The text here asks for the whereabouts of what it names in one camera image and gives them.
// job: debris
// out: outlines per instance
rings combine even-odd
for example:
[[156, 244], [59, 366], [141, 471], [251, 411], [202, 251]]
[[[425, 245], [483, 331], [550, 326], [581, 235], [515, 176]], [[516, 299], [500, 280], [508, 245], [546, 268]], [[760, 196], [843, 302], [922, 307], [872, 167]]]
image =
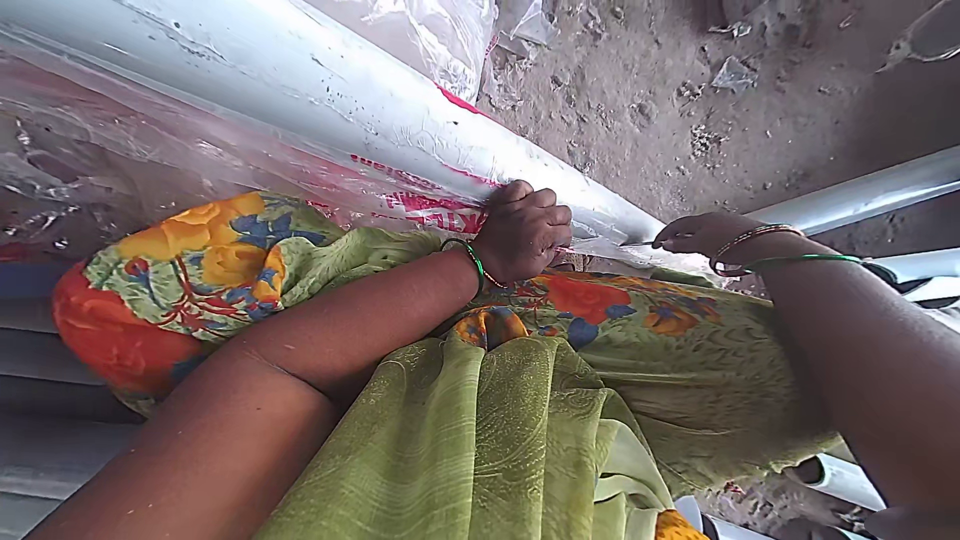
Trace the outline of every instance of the debris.
[[734, 22], [730, 26], [711, 26], [708, 32], [713, 32], [714, 34], [730, 34], [734, 39], [738, 37], [744, 37], [754, 29], [753, 25], [742, 20]]
[[587, 6], [587, 9], [581, 13], [581, 20], [583, 20], [584, 28], [593, 36], [597, 41], [603, 39], [607, 36], [607, 27], [603, 23], [603, 19], [600, 18], [600, 12], [593, 6]]
[[904, 60], [941, 61], [960, 54], [960, 0], [940, 0], [894, 41], [877, 73]]
[[837, 25], [837, 28], [840, 30], [847, 30], [850, 28], [850, 25], [853, 24], [853, 18], [856, 17], [856, 14], [857, 12], [853, 12], [847, 15], [842, 21], [840, 21], [840, 24]]
[[690, 147], [694, 158], [708, 156], [717, 146], [728, 140], [729, 137], [708, 130], [706, 124], [690, 128]]
[[817, 0], [723, 0], [724, 14], [732, 27], [739, 21], [757, 30], [769, 47], [808, 43], [818, 16]]
[[607, 130], [613, 129], [613, 119], [607, 114], [608, 109], [604, 107], [602, 103], [598, 103], [596, 106], [597, 115], [600, 116], [600, 124], [603, 125]]
[[506, 32], [500, 32], [496, 37], [496, 46], [530, 61], [534, 60], [540, 51], [540, 48], [532, 41], [520, 37], [510, 38]]
[[704, 95], [704, 88], [706, 87], [707, 83], [694, 85], [690, 81], [684, 81], [680, 87], [677, 88], [677, 95], [686, 98], [688, 102], [697, 101], [701, 96]]
[[710, 85], [716, 88], [729, 88], [734, 93], [739, 93], [751, 86], [756, 86], [756, 72], [743, 65], [737, 57], [727, 57]]
[[566, 155], [570, 158], [569, 163], [571, 167], [584, 174], [589, 174], [590, 168], [593, 166], [593, 159], [590, 157], [588, 149], [568, 146], [566, 148]]
[[560, 30], [554, 24], [543, 0], [503, 0], [496, 28], [508, 39], [522, 38], [540, 45], [549, 45]]
[[516, 109], [523, 104], [518, 91], [521, 73], [516, 62], [508, 61], [503, 69], [495, 69], [491, 59], [487, 59], [483, 66], [480, 92], [490, 97], [490, 104], [494, 109]]
[[649, 128], [657, 120], [657, 114], [659, 113], [654, 102], [649, 100], [634, 103], [630, 105], [629, 109], [630, 121], [640, 131]]

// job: wrist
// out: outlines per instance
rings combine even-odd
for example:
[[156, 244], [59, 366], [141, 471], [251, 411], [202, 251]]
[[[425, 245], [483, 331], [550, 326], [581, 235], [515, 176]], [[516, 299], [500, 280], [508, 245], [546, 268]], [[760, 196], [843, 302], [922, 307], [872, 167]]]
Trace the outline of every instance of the wrist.
[[829, 247], [794, 233], [768, 233], [746, 240], [727, 253], [725, 264], [749, 264], [761, 258], [836, 254]]
[[469, 297], [474, 298], [481, 292], [488, 290], [490, 288], [488, 280], [484, 277], [480, 265], [474, 259], [476, 254], [472, 254], [467, 246], [459, 241], [451, 241], [450, 243], [453, 245], [443, 250], [440, 255], [446, 255], [453, 260], [456, 265], [456, 270], [453, 271], [454, 275], [460, 278], [457, 282], [463, 283], [463, 287], [471, 290]]

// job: hand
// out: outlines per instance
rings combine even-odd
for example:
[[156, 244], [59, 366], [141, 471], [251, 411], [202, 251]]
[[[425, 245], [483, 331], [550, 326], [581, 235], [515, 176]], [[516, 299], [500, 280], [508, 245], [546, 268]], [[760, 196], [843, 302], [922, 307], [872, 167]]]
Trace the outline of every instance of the hand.
[[[660, 231], [653, 247], [673, 253], [699, 253], [712, 258], [727, 242], [760, 225], [763, 222], [735, 213], [690, 215], [670, 223]], [[768, 233], [736, 245], [724, 253], [720, 262], [746, 264], [759, 258], [804, 253], [832, 251], [793, 233]]]
[[568, 246], [573, 237], [570, 208], [557, 206], [553, 189], [535, 192], [523, 180], [494, 193], [487, 213], [471, 245], [501, 283], [533, 278], [553, 260], [554, 248]]

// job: red bangle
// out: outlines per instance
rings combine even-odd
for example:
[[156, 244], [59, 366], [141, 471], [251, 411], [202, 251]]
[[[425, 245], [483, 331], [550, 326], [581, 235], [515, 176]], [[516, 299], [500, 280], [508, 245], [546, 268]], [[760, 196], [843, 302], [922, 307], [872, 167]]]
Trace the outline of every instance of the red bangle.
[[755, 227], [753, 229], [750, 229], [749, 231], [746, 231], [740, 236], [734, 238], [733, 240], [727, 242], [726, 244], [723, 245], [722, 248], [717, 250], [717, 254], [710, 258], [710, 270], [712, 270], [717, 276], [720, 276], [721, 278], [739, 278], [741, 276], [746, 276], [750, 272], [745, 270], [743, 266], [739, 266], [731, 270], [720, 270], [719, 268], [717, 268], [717, 264], [720, 262], [720, 257], [722, 257], [730, 249], [732, 249], [733, 246], [742, 244], [747, 240], [756, 238], [758, 236], [763, 236], [764, 234], [768, 234], [768, 233], [793, 233], [802, 237], [806, 237], [806, 234], [804, 234], [803, 231], [801, 231], [800, 229], [797, 229], [792, 225], [788, 225], [786, 223], [774, 223], [770, 225], [761, 225], [759, 227]]

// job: floral print fabric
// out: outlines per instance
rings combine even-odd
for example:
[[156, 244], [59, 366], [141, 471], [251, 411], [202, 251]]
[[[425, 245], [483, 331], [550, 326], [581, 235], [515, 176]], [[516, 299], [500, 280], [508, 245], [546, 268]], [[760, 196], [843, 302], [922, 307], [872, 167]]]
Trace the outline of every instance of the floral print fabric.
[[[54, 315], [77, 356], [149, 414], [246, 326], [439, 246], [429, 233], [345, 233], [302, 201], [248, 193], [78, 265], [55, 291]], [[630, 407], [675, 496], [778, 470], [835, 440], [758, 299], [547, 270], [474, 299], [445, 328], [486, 350], [521, 333], [564, 339]]]

